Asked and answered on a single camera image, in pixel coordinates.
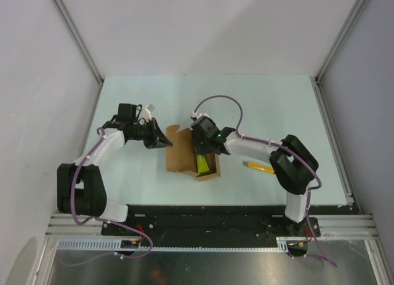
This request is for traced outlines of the yellow green packet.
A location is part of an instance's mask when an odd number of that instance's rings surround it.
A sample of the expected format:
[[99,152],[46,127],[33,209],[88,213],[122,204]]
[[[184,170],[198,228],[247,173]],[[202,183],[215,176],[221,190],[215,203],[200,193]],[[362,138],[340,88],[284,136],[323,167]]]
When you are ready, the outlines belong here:
[[210,171],[205,155],[196,155],[196,165],[199,174]]

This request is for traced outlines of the brown cardboard express box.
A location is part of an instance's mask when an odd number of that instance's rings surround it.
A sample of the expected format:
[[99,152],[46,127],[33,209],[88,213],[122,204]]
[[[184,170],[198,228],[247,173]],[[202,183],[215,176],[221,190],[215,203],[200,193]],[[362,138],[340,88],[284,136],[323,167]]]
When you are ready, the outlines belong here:
[[199,160],[195,153],[189,128],[180,130],[178,124],[166,129],[167,138],[172,142],[166,148],[166,170],[184,174],[202,182],[221,176],[219,156],[213,153],[204,155],[207,172],[198,171]]

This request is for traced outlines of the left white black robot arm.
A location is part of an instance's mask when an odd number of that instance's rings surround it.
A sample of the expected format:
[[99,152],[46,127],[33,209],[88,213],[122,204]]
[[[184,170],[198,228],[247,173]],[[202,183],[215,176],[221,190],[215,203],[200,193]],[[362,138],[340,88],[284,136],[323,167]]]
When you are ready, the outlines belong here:
[[108,199],[100,168],[128,141],[142,141],[145,148],[171,147],[152,117],[155,107],[120,103],[118,112],[97,128],[98,140],[93,147],[71,164],[57,169],[57,208],[72,215],[78,225],[92,219],[114,222],[122,235],[132,234],[136,221],[128,216],[129,207]]

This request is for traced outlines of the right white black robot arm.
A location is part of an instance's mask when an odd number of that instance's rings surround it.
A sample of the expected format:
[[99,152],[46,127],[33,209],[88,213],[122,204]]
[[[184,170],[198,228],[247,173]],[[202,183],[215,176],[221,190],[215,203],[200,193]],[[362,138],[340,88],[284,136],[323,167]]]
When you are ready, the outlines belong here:
[[198,155],[237,155],[259,160],[273,168],[281,187],[286,190],[284,230],[290,236],[305,231],[310,208],[310,193],[321,188],[317,175],[319,164],[294,135],[279,142],[241,135],[237,128],[219,129],[203,114],[192,117],[191,136]]

